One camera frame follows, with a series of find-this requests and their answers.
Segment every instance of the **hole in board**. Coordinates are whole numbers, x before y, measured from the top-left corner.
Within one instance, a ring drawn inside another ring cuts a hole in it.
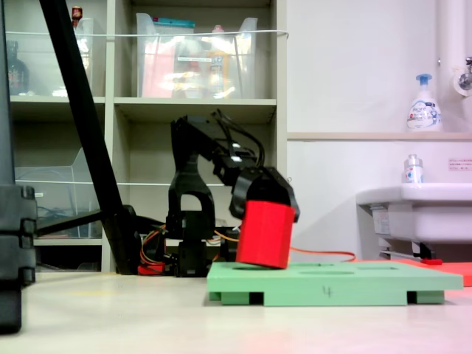
[[[358,267],[362,271],[395,271],[398,268],[394,267]]]
[[[353,271],[300,271],[300,274],[307,275],[351,275]]]
[[[291,266],[296,266],[296,267],[332,267],[334,264],[332,263],[297,263],[293,264]]]
[[[264,305],[264,293],[249,293],[250,305]]]
[[[234,267],[233,268],[236,271],[276,271],[277,269],[275,268],[269,268],[269,267]]]
[[[406,302],[409,304],[416,304],[417,303],[417,293],[416,291],[407,291],[406,292]]]

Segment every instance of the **soap dispenser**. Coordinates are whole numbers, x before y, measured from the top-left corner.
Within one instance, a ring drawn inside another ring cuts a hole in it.
[[[441,110],[428,90],[430,74],[416,76],[420,81],[420,92],[413,101],[406,127],[408,131],[443,131],[443,116]]]

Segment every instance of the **shelf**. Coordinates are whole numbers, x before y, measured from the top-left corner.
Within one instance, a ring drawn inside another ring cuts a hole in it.
[[[101,238],[41,238],[34,240],[35,246],[101,246]]]
[[[288,141],[312,142],[312,141],[472,141],[472,133],[443,133],[443,132],[419,132],[419,133],[322,133],[306,132],[288,133]]]
[[[105,120],[105,98],[95,97],[101,122]],[[68,97],[10,96],[14,122],[72,122]]]
[[[269,7],[272,0],[131,0],[136,6],[165,7]]]
[[[210,114],[219,108],[236,123],[263,124],[271,121],[277,100],[116,97],[115,106],[132,122],[170,123],[187,114],[210,118]]]

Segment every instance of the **faucet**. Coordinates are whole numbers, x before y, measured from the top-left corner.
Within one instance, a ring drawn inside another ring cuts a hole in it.
[[[467,65],[468,72],[460,75],[459,86],[462,90],[472,89],[472,57],[466,57],[465,64]]]

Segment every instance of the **black cable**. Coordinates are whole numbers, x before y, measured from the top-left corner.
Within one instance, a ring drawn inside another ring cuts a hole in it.
[[[215,118],[215,120],[218,123],[218,125],[220,126],[221,130],[224,132],[224,135],[226,137],[226,141],[228,142],[229,155],[231,157],[236,157],[236,152],[235,152],[235,149],[233,147],[233,140],[231,138],[231,133],[229,132],[228,127],[225,126],[222,119],[220,117],[218,117],[218,115],[215,112],[212,113],[212,116],[213,116],[213,118]]]
[[[249,138],[257,145],[257,148],[259,149],[259,159],[257,160],[257,166],[258,167],[263,166],[266,160],[266,151],[264,150],[262,143],[259,140],[257,140],[252,134],[246,131],[243,127],[236,124],[231,118],[225,115],[220,109],[217,109],[216,111],[218,112],[218,115],[220,116],[222,121],[226,124],[226,126],[229,126],[229,128],[232,129],[233,131],[237,131],[239,134],[244,135],[245,137]]]

